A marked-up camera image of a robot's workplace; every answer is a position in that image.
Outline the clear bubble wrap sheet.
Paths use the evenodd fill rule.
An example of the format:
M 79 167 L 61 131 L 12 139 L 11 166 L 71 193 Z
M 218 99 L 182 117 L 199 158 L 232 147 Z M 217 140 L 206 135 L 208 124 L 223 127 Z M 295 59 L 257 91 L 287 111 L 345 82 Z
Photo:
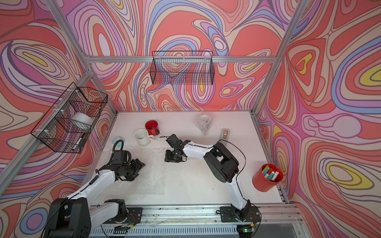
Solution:
M 133 158 L 138 158 L 145 166 L 134 181 L 117 181 L 107 187 L 98 197 L 107 200 L 145 200 L 150 195 L 163 195 L 166 183 L 166 148 L 131 149 Z
M 212 118 L 209 115 L 201 115 L 197 118 L 197 127 L 200 129 L 203 135 L 207 134 L 211 125 L 211 121 Z

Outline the red ceramic mug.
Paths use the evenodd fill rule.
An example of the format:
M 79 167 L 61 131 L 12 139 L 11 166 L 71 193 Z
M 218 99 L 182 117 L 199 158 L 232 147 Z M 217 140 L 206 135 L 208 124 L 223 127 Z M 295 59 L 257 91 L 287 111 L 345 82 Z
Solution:
M 156 120 L 149 120 L 145 123 L 145 129 L 148 131 L 149 135 L 157 136 L 160 134 L 158 127 L 158 122 Z

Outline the clear bubble wrap sheet top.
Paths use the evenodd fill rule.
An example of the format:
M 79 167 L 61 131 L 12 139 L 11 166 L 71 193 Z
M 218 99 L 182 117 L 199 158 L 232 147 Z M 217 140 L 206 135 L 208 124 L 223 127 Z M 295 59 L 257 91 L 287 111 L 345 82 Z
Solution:
M 203 135 L 207 134 L 211 125 L 211 121 L 212 118 L 209 115 L 201 115 L 197 118 L 197 127 L 200 129 Z

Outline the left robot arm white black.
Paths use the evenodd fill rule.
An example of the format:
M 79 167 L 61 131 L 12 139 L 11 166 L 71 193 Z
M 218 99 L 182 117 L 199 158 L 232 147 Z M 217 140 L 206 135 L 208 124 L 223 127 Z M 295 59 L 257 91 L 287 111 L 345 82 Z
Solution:
M 66 198 L 55 199 L 50 205 L 43 238 L 87 238 L 95 228 L 111 221 L 125 223 L 126 229 L 141 222 L 138 213 L 131 212 L 123 199 L 109 199 L 94 209 L 92 203 L 116 181 L 132 182 L 145 164 L 133 159 L 129 151 L 117 149 L 122 139 L 114 143 L 107 164 L 95 171 L 92 179 Z

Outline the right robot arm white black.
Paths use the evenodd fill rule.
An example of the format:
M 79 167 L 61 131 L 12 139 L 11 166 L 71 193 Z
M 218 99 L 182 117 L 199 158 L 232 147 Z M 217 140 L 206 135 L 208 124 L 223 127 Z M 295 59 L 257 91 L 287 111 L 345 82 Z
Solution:
M 221 141 L 214 145 L 201 145 L 191 140 L 182 141 L 175 134 L 164 138 L 171 147 L 166 151 L 165 162 L 182 163 L 189 157 L 204 160 L 215 178 L 226 185 L 232 197 L 231 211 L 225 215 L 230 219 L 245 221 L 252 204 L 240 189 L 239 162 L 228 148 Z

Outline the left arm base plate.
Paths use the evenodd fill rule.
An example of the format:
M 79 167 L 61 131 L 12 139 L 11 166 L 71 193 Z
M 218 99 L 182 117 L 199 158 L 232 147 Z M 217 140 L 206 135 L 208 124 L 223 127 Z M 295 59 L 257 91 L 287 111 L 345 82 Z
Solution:
M 141 222 L 143 212 L 142 207 L 128 207 L 126 210 L 125 217 L 117 216 L 116 218 L 107 220 L 103 225 L 136 225 Z

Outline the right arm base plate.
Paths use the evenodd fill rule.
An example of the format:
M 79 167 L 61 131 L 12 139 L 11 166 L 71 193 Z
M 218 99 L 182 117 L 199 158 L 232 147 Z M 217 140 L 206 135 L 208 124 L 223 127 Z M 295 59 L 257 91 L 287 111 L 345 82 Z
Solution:
M 234 206 L 221 206 L 216 214 L 220 216 L 222 223 L 251 222 L 259 223 L 262 220 L 260 211 L 256 206 L 237 209 Z

